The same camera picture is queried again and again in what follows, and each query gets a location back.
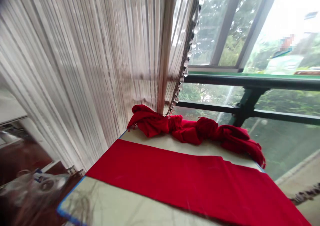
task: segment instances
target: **floor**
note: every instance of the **floor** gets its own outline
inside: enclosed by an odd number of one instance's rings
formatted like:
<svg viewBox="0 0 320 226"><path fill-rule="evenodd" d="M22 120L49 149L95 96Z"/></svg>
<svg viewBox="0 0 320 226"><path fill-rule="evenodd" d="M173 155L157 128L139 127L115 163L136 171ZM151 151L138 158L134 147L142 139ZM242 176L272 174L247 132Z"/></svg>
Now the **floor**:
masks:
<svg viewBox="0 0 320 226"><path fill-rule="evenodd" d="M0 185L8 183L16 178L19 171L28 169L33 171L37 168L43 168L52 159L49 155L39 146L32 141L20 141L12 145L0 149ZM67 170L62 163L56 164L53 168L49 169L48 174L64 174ZM68 192L80 181L81 176L75 174L71 176L66 183L65 188L48 207L42 207L32 215L22 208L12 207L8 204L5 198L0 198L0 222L2 225L36 225L36 226L61 226L66 220L56 213L56 208L61 200L68 194Z"/></svg>

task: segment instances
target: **glass window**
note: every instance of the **glass window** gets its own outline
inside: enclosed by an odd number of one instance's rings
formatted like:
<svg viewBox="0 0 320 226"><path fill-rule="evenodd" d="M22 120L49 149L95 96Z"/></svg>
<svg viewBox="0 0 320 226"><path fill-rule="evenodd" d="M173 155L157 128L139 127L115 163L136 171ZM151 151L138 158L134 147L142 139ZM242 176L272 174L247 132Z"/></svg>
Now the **glass window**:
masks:
<svg viewBox="0 0 320 226"><path fill-rule="evenodd" d="M249 118L242 127L261 145L267 161L265 171L273 180L319 150L320 126Z"/></svg>
<svg viewBox="0 0 320 226"><path fill-rule="evenodd" d="M320 116L320 92L272 89L260 97L255 108Z"/></svg>
<svg viewBox="0 0 320 226"><path fill-rule="evenodd" d="M187 107L175 107L174 115L182 115L184 120L198 121L200 117L206 117L209 119L213 119L219 125L228 124L231 119L230 113L223 113L217 111L207 111L207 110L199 110L192 109Z"/></svg>
<svg viewBox="0 0 320 226"><path fill-rule="evenodd" d="M220 66L234 66L248 36L261 0L240 0L227 41L219 61Z"/></svg>
<svg viewBox="0 0 320 226"><path fill-rule="evenodd" d="M320 75L319 0L275 0L245 73Z"/></svg>
<svg viewBox="0 0 320 226"><path fill-rule="evenodd" d="M179 99L218 105L235 105L241 100L243 93L244 88L238 86L184 83Z"/></svg>
<svg viewBox="0 0 320 226"><path fill-rule="evenodd" d="M190 65L208 65L227 9L226 0L206 0L201 8L199 32L193 42Z"/></svg>

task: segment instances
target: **white tabletop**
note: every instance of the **white tabletop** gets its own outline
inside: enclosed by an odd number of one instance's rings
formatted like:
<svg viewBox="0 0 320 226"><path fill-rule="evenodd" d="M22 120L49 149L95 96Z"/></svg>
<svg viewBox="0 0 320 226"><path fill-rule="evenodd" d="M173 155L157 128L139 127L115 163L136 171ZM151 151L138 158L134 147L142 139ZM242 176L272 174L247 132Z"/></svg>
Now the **white tabletop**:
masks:
<svg viewBox="0 0 320 226"><path fill-rule="evenodd" d="M138 129L125 132L121 139L185 154L222 156L224 160L233 164L261 171L260 167L248 156L227 151L221 148L219 143L211 141L204 141L200 146L194 146L187 143L182 144L171 135L147 138ZM88 225L95 226L223 225L90 177L84 177L71 191L59 205L58 212L68 217L71 215L75 222L84 218L81 215L88 215L86 222L89 222Z"/></svg>

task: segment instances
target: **balcony railing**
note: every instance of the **balcony railing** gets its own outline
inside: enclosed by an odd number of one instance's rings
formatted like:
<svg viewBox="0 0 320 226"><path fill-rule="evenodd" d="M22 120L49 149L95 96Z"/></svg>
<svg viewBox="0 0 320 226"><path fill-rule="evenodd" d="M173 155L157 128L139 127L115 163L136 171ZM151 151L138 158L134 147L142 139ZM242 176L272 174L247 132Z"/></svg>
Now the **balcony railing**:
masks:
<svg viewBox="0 0 320 226"><path fill-rule="evenodd" d="M179 107L231 113L232 118L229 121L229 124L236 127L241 127L244 121L250 117L320 125L320 117L318 116L257 110L254 107L260 96L270 89L320 91L320 80L318 79L191 74L188 77L185 77L184 82L244 87L245 92L240 102L234 106L198 103L184 100L180 100L176 104Z"/></svg>

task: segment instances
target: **red cloth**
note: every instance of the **red cloth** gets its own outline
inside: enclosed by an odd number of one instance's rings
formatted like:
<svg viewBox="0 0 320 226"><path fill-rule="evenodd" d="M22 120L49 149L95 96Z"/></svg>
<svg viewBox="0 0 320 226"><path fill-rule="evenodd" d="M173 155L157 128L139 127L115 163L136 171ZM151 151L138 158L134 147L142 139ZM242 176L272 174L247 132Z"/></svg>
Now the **red cloth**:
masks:
<svg viewBox="0 0 320 226"><path fill-rule="evenodd" d="M310 225L267 174L222 157L118 139L86 175L232 224Z"/></svg>
<svg viewBox="0 0 320 226"><path fill-rule="evenodd" d="M238 154L248 153L262 168L266 160L261 146L253 140L246 129L232 125L221 125L208 118L201 117L197 122L183 120L181 115L167 117L157 114L145 105L135 105L132 108L133 116L127 126L138 125L147 137L160 133L171 133L181 143L201 144L204 139L220 141L221 146Z"/></svg>

